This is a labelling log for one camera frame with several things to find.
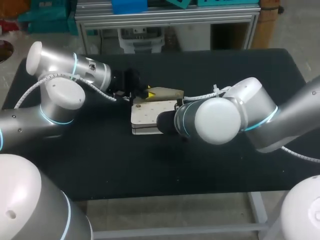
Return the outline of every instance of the metal frame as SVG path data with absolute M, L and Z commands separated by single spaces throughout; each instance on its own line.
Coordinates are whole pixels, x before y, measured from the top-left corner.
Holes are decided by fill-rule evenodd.
M 274 208 L 270 219 L 267 217 L 265 205 L 260 192 L 248 192 L 249 201 L 256 223 L 230 224 L 220 226 L 198 226 L 198 227 L 165 227 L 147 228 L 118 231 L 96 231 L 93 233 L 95 240 L 119 239 L 131 237 L 151 236 L 173 236 L 188 234 L 211 234 L 231 232 L 253 232 L 257 231 L 259 240 L 274 240 L 280 231 L 280 212 L 287 192 Z
M 149 7 L 148 11 L 116 15 L 111 0 L 78 0 L 75 21 L 81 44 L 90 53 L 86 30 L 103 30 L 134 27 L 163 27 L 181 24 L 249 23 L 243 49 L 249 49 L 255 33 L 260 7 L 258 4 L 224 5 L 187 9 Z

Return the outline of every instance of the concrete floor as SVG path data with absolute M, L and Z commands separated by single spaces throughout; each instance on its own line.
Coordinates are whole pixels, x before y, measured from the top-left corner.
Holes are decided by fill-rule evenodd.
M 285 48 L 294 58 L 306 81 L 320 75 L 320 1 L 281 0 L 285 13 L 277 20 L 271 48 Z M 52 36 L 17 33 L 0 36 L 15 46 L 15 57 L 0 65 L 0 104 L 3 103 L 17 67 L 35 40 L 63 45 L 81 52 L 77 37 L 66 34 Z M 263 192 L 268 213 L 283 192 Z M 94 231 L 138 228 L 184 227 L 249 223 L 253 221 L 249 200 L 244 193 L 142 197 L 87 202 L 87 215 Z M 155 240 L 257 240 L 257 234 L 223 233 L 173 237 L 144 237 Z M 276 240 L 282 240 L 281 234 Z

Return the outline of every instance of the cable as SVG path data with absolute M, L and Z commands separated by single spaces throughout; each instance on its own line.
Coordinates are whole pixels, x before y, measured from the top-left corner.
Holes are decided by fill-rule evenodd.
M 109 96 L 107 94 L 105 94 L 104 92 L 102 92 L 99 88 L 97 88 L 95 85 L 93 85 L 92 83 L 88 82 L 87 80 L 85 80 L 84 78 L 80 77 L 80 75 L 73 75 L 73 74 L 70 74 L 70 73 L 60 73 L 61 77 L 67 77 L 67 78 L 70 78 L 70 79 L 75 79 L 75 82 L 77 80 L 80 80 L 81 82 L 83 82 L 85 85 L 89 86 L 90 88 L 92 88 L 93 90 L 95 90 L 98 94 L 100 94 L 101 96 L 103 96 L 104 98 L 112 101 L 112 102 L 115 102 L 117 101 L 117 99 L 115 99 L 114 97 L 112 96 Z
M 185 96 L 183 98 L 183 100 L 185 100 L 185 101 L 198 101 L 198 100 L 202 100 L 202 99 L 214 98 L 217 95 L 218 95 L 217 93 L 212 92 L 212 93 L 201 95 L 201 96 Z
M 215 88 L 214 92 L 212 92 L 212 93 L 208 93 L 208 94 L 200 95 L 200 96 L 185 96 L 183 98 L 183 100 L 185 100 L 185 101 L 198 101 L 198 100 L 202 100 L 202 99 L 214 98 L 214 97 L 219 96 L 220 94 L 226 93 L 230 88 L 231 88 L 230 86 L 226 86 L 225 88 L 223 88 L 221 90 L 218 88 Z
M 307 161 L 311 161 L 311 162 L 314 162 L 314 163 L 319 163 L 320 164 L 320 159 L 317 159 L 317 158 L 313 158 L 313 157 L 308 157 L 308 156 L 304 156 L 304 155 L 301 155 L 299 153 L 296 153 L 288 148 L 286 148 L 285 146 L 282 146 L 281 149 L 285 152 L 287 152 L 288 154 L 291 154 L 297 158 L 300 158 L 300 159 L 303 159 L 303 160 L 307 160 Z
M 44 84 L 45 82 L 54 79 L 54 78 L 58 78 L 58 77 L 64 77 L 64 78 L 74 78 L 75 80 L 80 80 L 81 82 L 83 82 L 84 84 L 86 84 L 87 86 L 89 86 L 90 88 L 92 88 L 93 90 L 95 90 L 97 93 L 99 93 L 101 96 L 103 96 L 104 98 L 115 102 L 117 101 L 117 99 L 115 99 L 114 97 L 111 97 L 107 94 L 105 94 L 104 92 L 102 92 L 99 88 L 97 88 L 96 86 L 94 86 L 93 84 L 87 82 L 85 79 L 83 79 L 82 77 L 80 77 L 79 75 L 73 75 L 73 74 L 69 74 L 69 73 L 58 73 L 58 72 L 48 72 L 48 73 L 43 73 L 39 76 L 38 78 L 38 82 L 35 83 L 33 86 L 31 86 L 23 95 L 22 97 L 19 99 L 19 101 L 16 103 L 16 105 L 14 106 L 14 109 L 18 109 L 20 107 L 20 105 L 23 103 L 23 101 L 26 99 L 26 97 L 33 91 L 35 90 L 37 87 L 39 87 L 40 85 Z
M 43 78 L 42 80 L 38 81 L 37 83 L 35 83 L 34 85 L 32 85 L 23 95 L 22 97 L 20 97 L 19 101 L 16 103 L 16 105 L 14 106 L 14 109 L 18 109 L 20 107 L 20 105 L 23 103 L 23 101 L 26 99 L 26 97 L 33 91 L 35 90 L 37 87 L 39 87 L 40 85 L 44 84 L 45 82 L 57 78 L 59 75 L 56 74 L 52 74 L 49 75 L 45 78 Z

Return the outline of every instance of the yellow object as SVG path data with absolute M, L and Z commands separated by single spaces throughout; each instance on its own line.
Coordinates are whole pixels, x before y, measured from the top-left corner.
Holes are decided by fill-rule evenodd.
M 152 98 L 152 97 L 154 97 L 155 96 L 155 94 L 154 93 L 152 93 L 152 92 L 148 92 L 148 97 L 147 97 L 147 99 L 148 98 Z

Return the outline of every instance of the black table mat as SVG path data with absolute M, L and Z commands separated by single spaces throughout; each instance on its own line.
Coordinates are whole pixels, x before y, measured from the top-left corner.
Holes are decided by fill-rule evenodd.
M 209 93 L 213 84 L 223 88 L 256 77 L 281 104 L 305 84 L 293 59 L 282 49 L 90 57 L 114 70 L 136 68 L 151 86 L 183 89 L 186 96 Z M 3 109 L 13 108 L 36 82 L 26 73 L 25 64 L 22 61 Z M 37 90 L 23 107 L 39 102 Z M 127 102 L 110 103 L 86 92 L 83 109 L 63 137 L 28 142 L 8 153 L 35 163 L 74 201 L 289 190 L 320 174 L 320 164 L 281 150 L 257 152 L 244 134 L 221 146 L 165 135 L 132 135 L 130 117 Z M 319 158 L 319 135 L 315 130 L 288 147 Z

